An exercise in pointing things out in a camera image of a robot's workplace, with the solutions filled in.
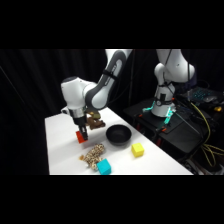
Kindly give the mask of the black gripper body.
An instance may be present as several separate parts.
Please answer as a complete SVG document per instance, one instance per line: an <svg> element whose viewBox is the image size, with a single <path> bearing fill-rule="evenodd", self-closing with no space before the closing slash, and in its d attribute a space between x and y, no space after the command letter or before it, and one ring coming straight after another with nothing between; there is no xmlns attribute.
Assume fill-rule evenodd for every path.
<svg viewBox="0 0 224 224"><path fill-rule="evenodd" d="M87 118L85 116L80 117L80 118L76 118L75 119L75 123L78 125L79 130L81 132L85 132L86 131Z"/></svg>

